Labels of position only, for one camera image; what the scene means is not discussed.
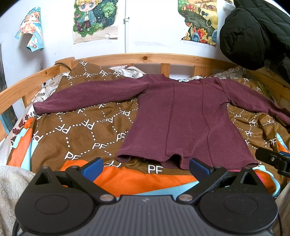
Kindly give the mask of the cream fleece blanket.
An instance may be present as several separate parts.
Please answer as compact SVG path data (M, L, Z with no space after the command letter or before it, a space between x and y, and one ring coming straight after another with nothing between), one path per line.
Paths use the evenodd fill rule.
M12 235L15 205L35 173L13 166L1 166L1 235Z

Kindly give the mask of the green packet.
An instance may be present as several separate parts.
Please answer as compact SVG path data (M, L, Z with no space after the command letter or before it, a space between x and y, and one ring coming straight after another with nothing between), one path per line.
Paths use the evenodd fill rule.
M262 92L262 94L265 97L271 99L274 103L277 103L277 101L276 101L276 99L275 99L275 97L274 97L272 92L270 92L261 82L257 82L257 84L258 84L259 90Z

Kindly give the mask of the orange and blue blanket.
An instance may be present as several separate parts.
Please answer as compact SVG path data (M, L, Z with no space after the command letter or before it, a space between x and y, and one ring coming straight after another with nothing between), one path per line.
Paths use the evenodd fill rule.
M30 171L33 152L38 146L41 136L33 138L33 118L27 121L22 120L11 132L15 134L11 152L7 164ZM198 184L198 181L191 174L173 175L156 174L155 170L161 170L162 166L149 165L150 173L145 174L134 169L128 169L121 165L115 165L111 161L100 167L98 170L90 171L89 179L99 187L110 192L115 197L120 195L141 195L141 194L172 194L179 195L183 190L189 189Z

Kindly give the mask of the black puffer jacket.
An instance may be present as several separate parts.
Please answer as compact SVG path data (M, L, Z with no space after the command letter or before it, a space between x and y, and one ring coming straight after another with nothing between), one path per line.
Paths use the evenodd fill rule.
M257 70L269 64L289 74L289 16L267 1L235 1L220 30L220 49L232 62Z

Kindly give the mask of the anime girl poster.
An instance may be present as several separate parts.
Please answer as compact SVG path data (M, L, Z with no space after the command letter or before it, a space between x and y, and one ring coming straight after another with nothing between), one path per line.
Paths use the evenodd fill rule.
M101 39L117 39L117 1L75 1L74 44Z

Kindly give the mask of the brown PF patterned blanket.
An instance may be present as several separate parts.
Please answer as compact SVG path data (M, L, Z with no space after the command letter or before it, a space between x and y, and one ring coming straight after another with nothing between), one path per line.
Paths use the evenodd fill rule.
M80 61L66 79L61 79L55 92L80 83L120 78L130 77ZM243 78L235 81L262 94L257 83ZM127 162L119 162L116 159L117 152L136 119L138 109L138 99L133 97L73 111L36 114L32 123L35 133L33 138L41 136L42 139L32 154L31 171L36 173L43 166L48 166L53 171L63 171L73 165L84 166L100 157L103 165L115 161L115 165L145 174L150 173L149 165L162 166L161 170L155 170L156 174L190 174L189 169L166 168L156 160L134 157ZM289 149L289 126L278 117L250 112L232 104L227 104L227 111L256 161L255 152L259 147L274 151Z

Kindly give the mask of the small curled anime poster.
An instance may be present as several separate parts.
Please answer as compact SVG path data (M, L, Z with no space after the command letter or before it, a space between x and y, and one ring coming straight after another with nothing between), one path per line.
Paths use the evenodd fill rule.
M19 39L24 34L31 36L26 46L27 49L31 52L44 49L40 7L34 7L28 12L20 24L15 38Z

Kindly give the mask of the maroon long-sleeve top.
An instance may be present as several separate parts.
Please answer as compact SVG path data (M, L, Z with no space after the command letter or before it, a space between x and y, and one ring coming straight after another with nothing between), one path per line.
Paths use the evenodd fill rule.
M289 110L233 79L178 82L160 74L80 83L34 103L38 115L73 111L137 97L135 121L117 152L119 162L139 157L166 168L189 168L192 158L210 166L239 170L256 165L227 104L278 117L289 126Z

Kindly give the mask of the colourful landscape poster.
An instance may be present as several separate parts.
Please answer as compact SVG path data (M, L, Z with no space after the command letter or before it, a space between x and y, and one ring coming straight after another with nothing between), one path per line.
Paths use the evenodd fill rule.
M179 0L178 12L188 29L182 40L217 44L218 13L216 0Z

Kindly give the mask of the wooden bed frame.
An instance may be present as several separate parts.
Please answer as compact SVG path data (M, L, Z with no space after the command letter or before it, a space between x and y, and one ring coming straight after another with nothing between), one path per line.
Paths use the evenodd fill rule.
M208 76L213 70L227 70L236 65L213 58L201 56L189 56L180 54L158 54L158 53L125 53L104 56L93 56L85 58L85 61L100 66L134 65L141 63L159 64L160 72L166 76L170 75L172 64L188 65L193 67L193 75ZM32 94L40 89L42 84L59 73L74 68L78 60L74 57L64 58L55 62L49 68L41 70L17 82L1 92L1 112L5 112L17 100L22 99L27 106L34 97ZM278 105L289 108L289 84L274 72L262 68L256 71L251 70L250 76L265 85L273 93Z

